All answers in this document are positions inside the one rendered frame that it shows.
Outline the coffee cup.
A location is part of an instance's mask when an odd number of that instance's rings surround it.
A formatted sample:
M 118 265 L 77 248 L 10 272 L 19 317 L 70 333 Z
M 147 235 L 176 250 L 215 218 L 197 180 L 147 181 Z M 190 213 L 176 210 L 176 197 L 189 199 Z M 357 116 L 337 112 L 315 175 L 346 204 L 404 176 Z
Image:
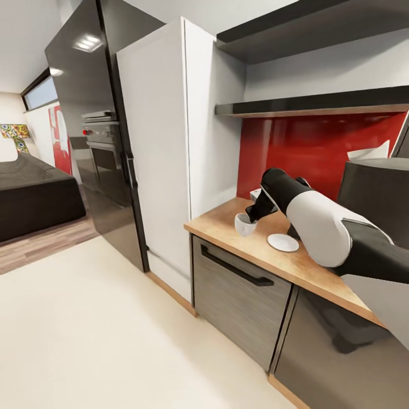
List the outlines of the coffee cup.
M 251 222 L 250 217 L 247 214 L 235 215 L 236 232 L 243 238 L 246 238 L 256 228 L 257 221 L 258 220 Z

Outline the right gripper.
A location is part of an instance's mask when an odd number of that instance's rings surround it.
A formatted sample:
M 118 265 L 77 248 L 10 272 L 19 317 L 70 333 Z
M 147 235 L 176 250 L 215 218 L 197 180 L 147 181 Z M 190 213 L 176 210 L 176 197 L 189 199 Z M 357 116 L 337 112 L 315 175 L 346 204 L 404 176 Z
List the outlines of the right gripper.
M 246 207 L 246 214 L 250 217 L 251 222 L 259 220 L 277 211 L 277 206 L 265 206 L 260 202 L 259 199 L 256 200 L 256 203 L 254 205 Z

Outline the bottle of coffee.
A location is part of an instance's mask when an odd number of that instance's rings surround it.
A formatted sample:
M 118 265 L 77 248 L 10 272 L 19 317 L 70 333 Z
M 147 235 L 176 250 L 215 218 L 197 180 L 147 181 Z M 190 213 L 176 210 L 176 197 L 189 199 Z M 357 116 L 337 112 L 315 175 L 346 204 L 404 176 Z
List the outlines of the bottle of coffee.
M 296 229 L 295 229 L 295 227 L 293 225 L 290 226 L 290 228 L 289 228 L 289 230 L 287 232 L 287 235 L 290 236 L 290 237 L 293 237 L 293 238 L 300 239 L 299 235 L 298 235 L 298 232 L 296 231 Z

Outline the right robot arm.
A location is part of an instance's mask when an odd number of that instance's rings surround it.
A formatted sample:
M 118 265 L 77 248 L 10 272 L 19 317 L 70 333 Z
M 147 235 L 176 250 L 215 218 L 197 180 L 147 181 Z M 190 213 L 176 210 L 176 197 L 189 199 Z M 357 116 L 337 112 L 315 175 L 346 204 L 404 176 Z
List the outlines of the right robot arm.
M 338 275 L 409 350 L 409 251 L 380 228 L 272 167 L 246 207 L 251 222 L 280 210 L 316 263 Z

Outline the paper coffee filter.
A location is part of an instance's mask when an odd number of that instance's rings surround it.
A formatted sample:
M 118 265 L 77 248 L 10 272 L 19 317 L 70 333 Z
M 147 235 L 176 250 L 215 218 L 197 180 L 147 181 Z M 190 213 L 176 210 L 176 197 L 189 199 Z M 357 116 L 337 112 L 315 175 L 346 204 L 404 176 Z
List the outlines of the paper coffee filter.
M 369 158 L 388 158 L 389 140 L 378 148 L 360 149 L 348 152 L 349 161 L 359 161 Z

